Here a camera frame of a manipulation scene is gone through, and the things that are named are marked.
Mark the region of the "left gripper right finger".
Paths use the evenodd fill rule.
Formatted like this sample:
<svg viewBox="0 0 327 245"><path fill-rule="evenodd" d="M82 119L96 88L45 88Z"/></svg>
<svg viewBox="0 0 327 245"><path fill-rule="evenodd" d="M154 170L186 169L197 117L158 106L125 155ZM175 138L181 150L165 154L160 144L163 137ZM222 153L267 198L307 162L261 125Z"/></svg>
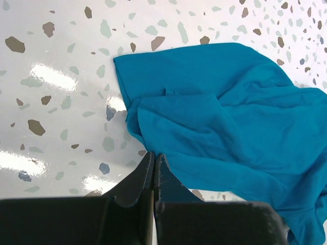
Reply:
<svg viewBox="0 0 327 245"><path fill-rule="evenodd" d="M282 219L263 202L205 202L156 160L154 218L158 244L287 244Z"/></svg>

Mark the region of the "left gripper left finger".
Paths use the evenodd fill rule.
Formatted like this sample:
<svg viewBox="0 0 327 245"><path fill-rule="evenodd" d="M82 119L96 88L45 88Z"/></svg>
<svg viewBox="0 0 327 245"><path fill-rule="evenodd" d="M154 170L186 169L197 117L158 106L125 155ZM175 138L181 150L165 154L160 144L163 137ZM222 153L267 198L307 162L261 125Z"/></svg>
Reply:
<svg viewBox="0 0 327 245"><path fill-rule="evenodd" d="M151 244L154 154L98 197L1 200L1 244Z"/></svg>

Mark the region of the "blue t-shirt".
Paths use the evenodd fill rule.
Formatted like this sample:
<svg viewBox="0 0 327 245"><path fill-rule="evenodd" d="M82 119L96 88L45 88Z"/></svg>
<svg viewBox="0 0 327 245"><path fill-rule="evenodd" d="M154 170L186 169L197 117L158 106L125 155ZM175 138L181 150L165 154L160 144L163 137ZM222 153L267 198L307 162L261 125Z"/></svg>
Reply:
<svg viewBox="0 0 327 245"><path fill-rule="evenodd" d="M323 244L326 94L239 43L114 58L127 129L190 189L270 204L289 244Z"/></svg>

